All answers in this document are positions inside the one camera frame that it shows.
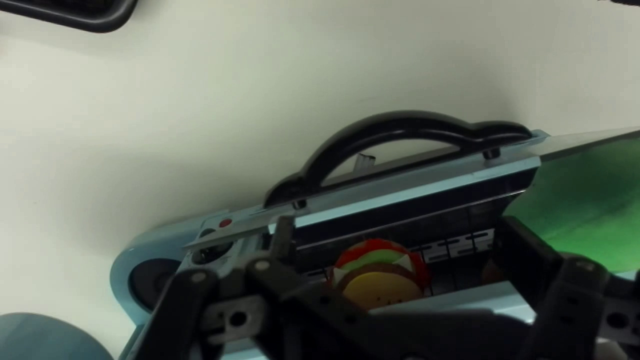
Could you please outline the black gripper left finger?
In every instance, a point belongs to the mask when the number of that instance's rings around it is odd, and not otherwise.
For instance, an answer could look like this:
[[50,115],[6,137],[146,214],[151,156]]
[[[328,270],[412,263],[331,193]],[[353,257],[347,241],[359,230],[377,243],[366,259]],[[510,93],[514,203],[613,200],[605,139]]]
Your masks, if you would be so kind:
[[274,229],[273,244],[271,244],[271,263],[273,264],[293,264],[297,254],[294,241],[294,218],[281,217]]

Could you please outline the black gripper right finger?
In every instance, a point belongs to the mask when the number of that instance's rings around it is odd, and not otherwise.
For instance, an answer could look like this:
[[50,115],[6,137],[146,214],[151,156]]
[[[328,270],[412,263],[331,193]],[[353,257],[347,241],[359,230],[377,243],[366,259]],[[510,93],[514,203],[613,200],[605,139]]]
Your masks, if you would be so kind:
[[524,300],[544,300],[563,266],[563,257],[512,217],[496,227],[495,260]]

